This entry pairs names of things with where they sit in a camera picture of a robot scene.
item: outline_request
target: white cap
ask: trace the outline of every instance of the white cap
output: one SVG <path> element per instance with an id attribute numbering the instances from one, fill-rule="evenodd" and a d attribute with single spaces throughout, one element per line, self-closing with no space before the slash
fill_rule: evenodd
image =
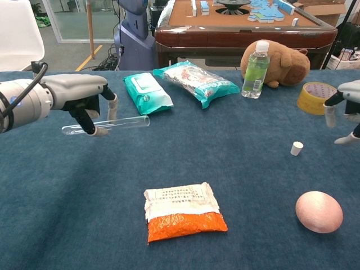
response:
<path id="1" fill-rule="evenodd" d="M 297 156 L 303 148 L 304 148 L 304 145 L 301 142 L 294 142 L 292 144 L 290 153 L 293 156 Z"/>
<path id="2" fill-rule="evenodd" d="M 259 40 L 256 43 L 256 51 L 257 52 L 268 52 L 269 50 L 269 43 L 264 40 Z"/>

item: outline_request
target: egg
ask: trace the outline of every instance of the egg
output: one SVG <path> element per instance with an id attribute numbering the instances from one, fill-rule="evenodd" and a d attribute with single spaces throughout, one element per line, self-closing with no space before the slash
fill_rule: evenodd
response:
<path id="1" fill-rule="evenodd" d="M 313 232 L 334 232 L 343 222 L 340 204 L 330 195 L 320 191 L 302 194 L 296 202 L 295 211 L 300 222 Z"/>

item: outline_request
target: small white cylinder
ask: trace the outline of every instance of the small white cylinder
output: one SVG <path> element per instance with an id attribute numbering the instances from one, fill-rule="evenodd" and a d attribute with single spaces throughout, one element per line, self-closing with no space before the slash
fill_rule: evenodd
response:
<path id="1" fill-rule="evenodd" d="M 293 156 L 297 156 L 303 148 L 304 148 L 304 145 L 301 142 L 294 142 L 292 144 L 290 153 Z"/>

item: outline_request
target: white chair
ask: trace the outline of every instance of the white chair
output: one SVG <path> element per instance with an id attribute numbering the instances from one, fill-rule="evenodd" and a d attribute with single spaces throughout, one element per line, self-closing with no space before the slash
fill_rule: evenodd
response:
<path id="1" fill-rule="evenodd" d="M 22 71 L 44 58 L 29 0 L 0 0 L 0 71 Z"/>

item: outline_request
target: orange packet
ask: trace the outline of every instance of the orange packet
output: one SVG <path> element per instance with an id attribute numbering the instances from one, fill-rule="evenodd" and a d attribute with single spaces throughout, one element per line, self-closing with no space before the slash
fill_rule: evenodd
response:
<path id="1" fill-rule="evenodd" d="M 148 243 L 199 232 L 228 231 L 206 182 L 146 190 L 144 196 Z"/>

